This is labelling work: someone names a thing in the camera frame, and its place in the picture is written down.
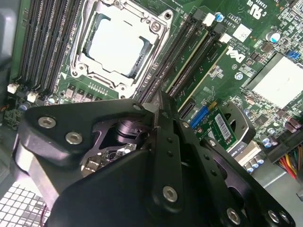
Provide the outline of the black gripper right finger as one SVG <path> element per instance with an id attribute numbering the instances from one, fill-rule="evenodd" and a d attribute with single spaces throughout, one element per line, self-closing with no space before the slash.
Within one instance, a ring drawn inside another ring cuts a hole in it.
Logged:
<path id="1" fill-rule="evenodd" d="M 294 227 L 291 215 L 210 138 L 199 140 L 187 122 L 180 120 L 176 101 L 169 99 L 178 128 L 182 154 L 201 176 L 198 194 L 205 202 L 212 227 Z"/>

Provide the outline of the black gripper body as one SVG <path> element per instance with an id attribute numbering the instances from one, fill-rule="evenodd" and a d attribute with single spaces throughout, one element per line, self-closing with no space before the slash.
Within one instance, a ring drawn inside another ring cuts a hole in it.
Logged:
<path id="1" fill-rule="evenodd" d="M 125 142 L 142 130 L 138 149 L 75 182 L 56 200 L 48 227 L 196 227 L 198 140 L 187 122 L 159 114 L 116 113 L 94 119 L 96 144 Z"/>

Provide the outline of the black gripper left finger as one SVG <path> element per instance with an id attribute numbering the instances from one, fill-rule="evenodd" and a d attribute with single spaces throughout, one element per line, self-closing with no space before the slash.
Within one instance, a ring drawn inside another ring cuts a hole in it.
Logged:
<path id="1" fill-rule="evenodd" d="M 13 160 L 51 209 L 83 178 L 80 166 L 89 157 L 135 144 L 151 156 L 148 197 L 173 210 L 183 193 L 181 127 L 176 102 L 164 92 L 145 104 L 116 99 L 34 107 L 19 123 Z"/>

